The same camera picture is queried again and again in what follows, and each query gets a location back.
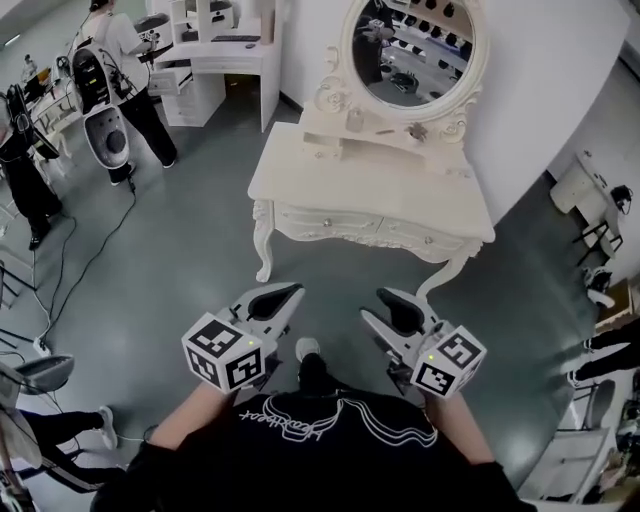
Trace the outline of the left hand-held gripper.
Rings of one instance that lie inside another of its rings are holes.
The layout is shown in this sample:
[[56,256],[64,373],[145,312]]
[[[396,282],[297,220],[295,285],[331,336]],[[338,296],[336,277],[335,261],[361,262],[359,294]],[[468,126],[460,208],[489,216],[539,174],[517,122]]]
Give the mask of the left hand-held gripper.
[[204,314],[182,337],[189,370],[224,394],[262,389],[281,364],[278,339],[304,295],[301,283],[272,283]]

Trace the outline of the white ornate dressing table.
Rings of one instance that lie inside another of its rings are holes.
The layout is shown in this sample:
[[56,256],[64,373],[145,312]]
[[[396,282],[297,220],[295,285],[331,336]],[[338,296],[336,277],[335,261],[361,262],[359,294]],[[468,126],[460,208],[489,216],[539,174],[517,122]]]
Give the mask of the white ornate dressing table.
[[[429,136],[424,143],[425,163],[410,165],[358,158],[316,159],[303,150],[304,131],[301,123],[273,125],[248,188],[254,202],[253,243],[261,261],[256,273],[258,282],[266,283],[271,277],[270,238],[278,231],[275,203],[377,215],[464,238],[466,244],[450,259],[440,262],[379,234],[378,230],[352,240],[328,238],[401,249],[427,263],[440,265],[440,270],[418,288],[420,297],[426,297],[452,280],[484,245],[494,242],[493,223],[475,172],[466,158],[464,139],[449,144]],[[371,138],[353,134],[349,139],[383,144],[384,138],[393,135],[374,132]]]

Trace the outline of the person's left forearm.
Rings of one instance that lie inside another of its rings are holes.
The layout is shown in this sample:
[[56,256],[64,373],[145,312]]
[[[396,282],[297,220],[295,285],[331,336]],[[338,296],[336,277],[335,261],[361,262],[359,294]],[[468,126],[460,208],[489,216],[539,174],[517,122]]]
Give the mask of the person's left forearm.
[[149,444],[177,450],[190,434],[210,424],[231,407],[237,394],[238,392],[224,394],[210,384],[199,384],[185,401],[155,428]]

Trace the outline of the person's right forearm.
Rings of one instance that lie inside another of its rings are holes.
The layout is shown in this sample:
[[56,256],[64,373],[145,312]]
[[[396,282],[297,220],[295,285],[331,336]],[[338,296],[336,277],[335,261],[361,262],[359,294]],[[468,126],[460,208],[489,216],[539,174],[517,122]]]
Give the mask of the person's right forearm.
[[497,461],[461,393],[448,399],[425,398],[426,416],[472,466],[498,467]]

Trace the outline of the white ornate table drawer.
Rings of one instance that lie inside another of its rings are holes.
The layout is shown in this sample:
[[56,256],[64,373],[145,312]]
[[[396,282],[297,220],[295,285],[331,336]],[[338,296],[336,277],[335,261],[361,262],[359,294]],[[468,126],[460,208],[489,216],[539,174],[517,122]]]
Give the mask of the white ornate table drawer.
[[375,234],[383,220],[381,216],[305,209],[284,203],[274,204],[275,227],[297,241],[328,238],[357,239]]
[[466,244],[464,238],[390,218],[383,219],[378,233],[438,262],[450,259]]

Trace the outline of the person's white shoe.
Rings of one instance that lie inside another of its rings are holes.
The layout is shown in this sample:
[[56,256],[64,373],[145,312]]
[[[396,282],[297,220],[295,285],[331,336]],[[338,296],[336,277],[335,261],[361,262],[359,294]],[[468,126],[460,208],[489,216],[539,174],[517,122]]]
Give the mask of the person's white shoe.
[[304,337],[297,340],[295,345],[295,355],[299,363],[312,354],[321,353],[319,342],[315,338]]

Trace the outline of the person's black trouser leg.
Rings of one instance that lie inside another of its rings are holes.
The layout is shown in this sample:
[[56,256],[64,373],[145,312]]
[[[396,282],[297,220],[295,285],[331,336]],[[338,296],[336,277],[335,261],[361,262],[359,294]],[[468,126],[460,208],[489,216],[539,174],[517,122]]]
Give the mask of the person's black trouser leg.
[[326,397],[351,390],[349,385],[329,373],[325,361],[318,353],[309,353],[303,357],[299,365],[298,382],[299,391],[309,396]]

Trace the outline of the person's black printed shirt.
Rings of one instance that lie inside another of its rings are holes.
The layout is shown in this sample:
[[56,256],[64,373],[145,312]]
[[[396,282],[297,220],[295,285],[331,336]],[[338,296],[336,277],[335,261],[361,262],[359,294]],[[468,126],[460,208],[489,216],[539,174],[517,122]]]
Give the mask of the person's black printed shirt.
[[91,512],[537,512],[417,406],[338,392],[259,394],[178,447],[144,444]]

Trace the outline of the white black sneaker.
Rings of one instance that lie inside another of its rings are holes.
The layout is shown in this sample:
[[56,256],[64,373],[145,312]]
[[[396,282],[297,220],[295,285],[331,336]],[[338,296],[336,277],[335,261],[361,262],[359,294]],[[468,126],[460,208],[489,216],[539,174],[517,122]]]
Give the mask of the white black sneaker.
[[615,300],[607,294],[611,277],[612,273],[604,266],[582,269],[583,284],[587,297],[594,304],[607,309],[615,305]]

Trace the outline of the white work table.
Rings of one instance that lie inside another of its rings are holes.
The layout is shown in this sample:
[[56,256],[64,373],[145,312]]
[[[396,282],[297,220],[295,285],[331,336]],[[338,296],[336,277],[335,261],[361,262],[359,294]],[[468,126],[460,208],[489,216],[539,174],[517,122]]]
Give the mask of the white work table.
[[518,495],[532,501],[565,497],[570,504],[582,503],[612,450],[616,450],[612,428],[558,430]]

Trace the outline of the grey shell chair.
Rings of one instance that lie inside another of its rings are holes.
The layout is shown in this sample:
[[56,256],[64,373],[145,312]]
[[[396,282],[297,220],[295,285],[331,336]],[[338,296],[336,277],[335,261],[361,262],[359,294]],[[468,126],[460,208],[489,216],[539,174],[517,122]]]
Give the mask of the grey shell chair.
[[52,355],[26,362],[14,368],[22,377],[20,393],[42,395],[61,389],[69,380],[75,366],[71,355]]

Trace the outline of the white desk with hutch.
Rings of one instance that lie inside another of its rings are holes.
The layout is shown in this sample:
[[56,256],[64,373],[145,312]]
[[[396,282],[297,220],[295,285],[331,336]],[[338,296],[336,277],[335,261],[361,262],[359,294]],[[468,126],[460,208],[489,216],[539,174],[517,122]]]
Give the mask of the white desk with hutch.
[[[284,0],[169,0],[173,46],[155,60],[149,93],[172,127],[202,128],[226,99],[226,78],[256,76],[261,130],[280,95]],[[212,42],[217,35],[259,35],[248,43]]]

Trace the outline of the cluttered white table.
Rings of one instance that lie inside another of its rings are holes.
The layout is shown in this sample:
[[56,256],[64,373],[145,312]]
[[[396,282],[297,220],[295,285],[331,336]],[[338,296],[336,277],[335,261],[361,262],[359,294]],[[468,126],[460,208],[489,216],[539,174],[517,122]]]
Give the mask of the cluttered white table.
[[73,82],[65,75],[56,77],[50,68],[27,83],[25,100],[31,120],[42,135],[61,133],[81,119]]

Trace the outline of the grey cushion white chair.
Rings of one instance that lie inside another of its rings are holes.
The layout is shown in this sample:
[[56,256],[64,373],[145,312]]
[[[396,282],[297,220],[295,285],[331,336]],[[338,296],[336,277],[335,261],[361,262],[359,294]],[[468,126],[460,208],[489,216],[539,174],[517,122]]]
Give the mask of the grey cushion white chair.
[[173,45],[171,20],[166,13],[140,18],[134,23],[134,28],[142,43],[148,43],[154,51],[166,50]]

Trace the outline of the oval mirror ornate white frame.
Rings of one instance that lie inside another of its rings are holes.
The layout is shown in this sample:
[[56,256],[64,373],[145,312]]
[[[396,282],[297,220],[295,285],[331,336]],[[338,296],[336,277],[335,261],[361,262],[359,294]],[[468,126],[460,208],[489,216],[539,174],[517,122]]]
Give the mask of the oval mirror ornate white frame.
[[353,0],[313,104],[338,115],[360,108],[360,132],[420,122],[427,138],[457,144],[489,50],[482,0]]

